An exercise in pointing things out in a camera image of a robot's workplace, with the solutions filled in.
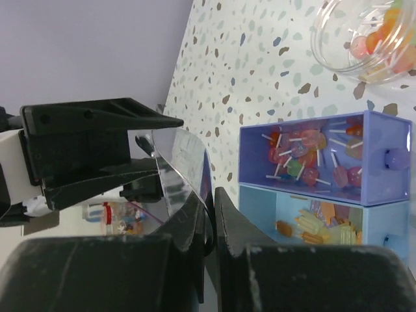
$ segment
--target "storage box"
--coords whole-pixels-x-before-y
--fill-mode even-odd
[[[298,226],[295,218],[303,209],[323,220],[330,229],[335,224],[327,224],[322,217],[322,203],[333,203],[339,218],[348,216],[350,226],[357,235],[361,231],[361,243],[385,246],[392,249],[404,263],[409,255],[409,201],[366,208],[360,205],[345,204],[339,201],[320,200],[310,196],[299,196],[286,192],[240,185],[239,210],[261,231],[282,244],[303,244],[304,240],[286,237],[276,229],[276,222],[286,222]]]
[[[359,128],[360,125],[362,138],[342,133],[351,127]],[[318,171],[318,178],[331,185],[317,182],[314,186],[308,186],[302,181],[302,176],[296,181],[296,177],[291,178],[287,174],[283,179],[267,178],[267,175],[274,176],[277,164],[270,162],[269,153],[274,147],[269,144],[269,139],[262,135],[270,137],[276,133],[294,133],[298,134],[294,136],[295,140],[303,143],[303,131],[311,129],[320,130],[326,137],[326,147],[316,152],[320,156],[321,166],[315,165],[314,168]],[[353,142],[358,142],[354,143],[358,145],[354,149],[349,143],[352,138]],[[361,159],[346,154],[347,150],[355,152],[358,149],[362,151]],[[239,183],[360,206],[399,202],[410,198],[410,151],[411,122],[369,110],[355,114],[241,127]],[[362,167],[361,187],[348,184],[340,188],[334,183],[335,166],[332,153],[338,167],[342,166],[346,170]]]

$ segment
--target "terrazzo tabletop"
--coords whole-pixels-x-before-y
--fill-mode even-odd
[[[319,65],[310,48],[321,0],[195,0],[164,113],[207,146],[213,186],[238,198],[239,128],[366,109],[416,120],[416,70],[371,85]],[[415,164],[416,154],[412,152]],[[416,194],[416,166],[412,173]],[[411,249],[416,250],[412,202]],[[416,272],[416,252],[410,259]]]

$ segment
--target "glass jar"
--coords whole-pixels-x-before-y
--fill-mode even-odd
[[[311,29],[316,60],[327,69],[382,83],[416,65],[415,0],[331,0]]]

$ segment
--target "screw hole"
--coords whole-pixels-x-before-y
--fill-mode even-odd
[[[41,115],[41,117],[39,117],[39,120],[44,125],[47,125],[49,122],[51,122],[51,117],[49,117],[49,115]]]
[[[94,118],[94,113],[91,110],[87,110],[84,113],[84,118],[91,120],[92,118]]]

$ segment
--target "clear glass bowl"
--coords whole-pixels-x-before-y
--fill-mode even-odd
[[[327,69],[382,83],[416,64],[414,0],[331,0],[311,32],[316,60]]]

